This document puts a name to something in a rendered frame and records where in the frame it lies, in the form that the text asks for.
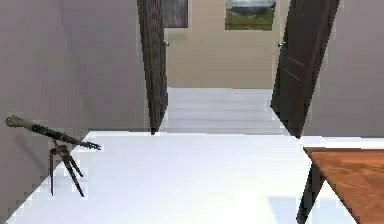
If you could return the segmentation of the dark brown room door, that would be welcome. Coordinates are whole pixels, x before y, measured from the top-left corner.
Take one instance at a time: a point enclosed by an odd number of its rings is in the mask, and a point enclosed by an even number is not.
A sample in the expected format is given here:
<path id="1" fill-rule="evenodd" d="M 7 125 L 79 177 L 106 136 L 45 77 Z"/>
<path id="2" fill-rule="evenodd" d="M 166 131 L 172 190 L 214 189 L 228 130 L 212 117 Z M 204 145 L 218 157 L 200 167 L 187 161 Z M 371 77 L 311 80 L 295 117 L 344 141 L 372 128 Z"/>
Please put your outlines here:
<path id="1" fill-rule="evenodd" d="M 290 0 L 270 107 L 300 138 L 340 0 Z"/>
<path id="2" fill-rule="evenodd" d="M 150 132 L 159 131 L 167 106 L 166 43 L 162 0 L 137 0 Z"/>

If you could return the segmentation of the dark grey framed picture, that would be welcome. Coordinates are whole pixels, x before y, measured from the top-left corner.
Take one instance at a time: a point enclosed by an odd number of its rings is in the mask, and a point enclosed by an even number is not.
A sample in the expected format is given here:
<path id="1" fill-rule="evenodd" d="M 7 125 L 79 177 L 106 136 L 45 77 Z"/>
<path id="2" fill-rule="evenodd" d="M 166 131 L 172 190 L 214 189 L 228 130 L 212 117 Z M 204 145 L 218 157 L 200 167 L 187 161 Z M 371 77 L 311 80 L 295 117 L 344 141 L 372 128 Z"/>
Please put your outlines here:
<path id="1" fill-rule="evenodd" d="M 162 10 L 166 28 L 188 27 L 188 0 L 162 0 Z"/>

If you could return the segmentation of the green landscape framed picture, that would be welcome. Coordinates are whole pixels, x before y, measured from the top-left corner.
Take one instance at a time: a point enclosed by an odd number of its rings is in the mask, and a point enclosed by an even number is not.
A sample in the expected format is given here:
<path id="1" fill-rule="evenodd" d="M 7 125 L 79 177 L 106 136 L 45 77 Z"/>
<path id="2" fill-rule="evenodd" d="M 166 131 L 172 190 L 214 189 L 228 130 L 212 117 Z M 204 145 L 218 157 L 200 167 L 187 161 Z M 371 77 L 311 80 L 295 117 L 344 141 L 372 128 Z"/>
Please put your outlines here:
<path id="1" fill-rule="evenodd" d="M 276 0 L 226 0 L 226 30 L 271 31 Z"/>

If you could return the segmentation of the dark telescope on tripod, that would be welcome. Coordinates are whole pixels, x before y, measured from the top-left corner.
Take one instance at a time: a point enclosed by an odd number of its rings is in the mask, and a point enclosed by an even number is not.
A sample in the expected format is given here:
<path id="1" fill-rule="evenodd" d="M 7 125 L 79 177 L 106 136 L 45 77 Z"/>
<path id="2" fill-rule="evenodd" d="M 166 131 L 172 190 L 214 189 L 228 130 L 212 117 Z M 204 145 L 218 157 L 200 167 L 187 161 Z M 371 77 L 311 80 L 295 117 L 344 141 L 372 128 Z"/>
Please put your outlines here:
<path id="1" fill-rule="evenodd" d="M 64 163 L 68 173 L 71 176 L 71 179 L 73 183 L 75 184 L 79 194 L 81 197 L 84 196 L 84 193 L 82 191 L 82 188 L 80 186 L 80 183 L 77 180 L 77 177 L 75 175 L 75 172 L 79 174 L 80 177 L 83 176 L 82 172 L 80 171 L 80 168 L 78 167 L 77 163 L 75 162 L 74 158 L 70 154 L 70 151 L 68 150 L 68 147 L 66 145 L 59 145 L 58 141 L 70 143 L 72 145 L 79 145 L 88 149 L 96 149 L 100 150 L 101 146 L 99 144 L 93 143 L 93 142 L 84 142 L 79 139 L 76 139 L 74 137 L 68 136 L 65 133 L 52 130 L 48 127 L 35 124 L 33 122 L 27 121 L 21 117 L 18 117 L 16 115 L 11 115 L 5 119 L 5 123 L 8 127 L 22 127 L 27 130 L 30 130 L 34 133 L 49 137 L 53 140 L 54 147 L 49 151 L 49 177 L 51 180 L 50 183 L 50 190 L 51 194 L 54 194 L 54 178 L 53 178 L 53 159 L 55 155 L 58 155 L 61 157 L 62 162 Z"/>

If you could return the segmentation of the brown wooden table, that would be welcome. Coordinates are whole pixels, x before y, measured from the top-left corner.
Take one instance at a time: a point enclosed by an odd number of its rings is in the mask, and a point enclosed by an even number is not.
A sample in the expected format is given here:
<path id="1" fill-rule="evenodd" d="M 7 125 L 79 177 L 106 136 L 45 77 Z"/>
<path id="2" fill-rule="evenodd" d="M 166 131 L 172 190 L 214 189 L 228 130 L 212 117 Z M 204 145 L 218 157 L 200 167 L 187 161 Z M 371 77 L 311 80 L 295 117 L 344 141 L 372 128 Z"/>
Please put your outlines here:
<path id="1" fill-rule="evenodd" d="M 384 224 L 384 149 L 303 148 L 311 160 L 296 222 L 306 224 L 327 182 L 356 224 Z"/>

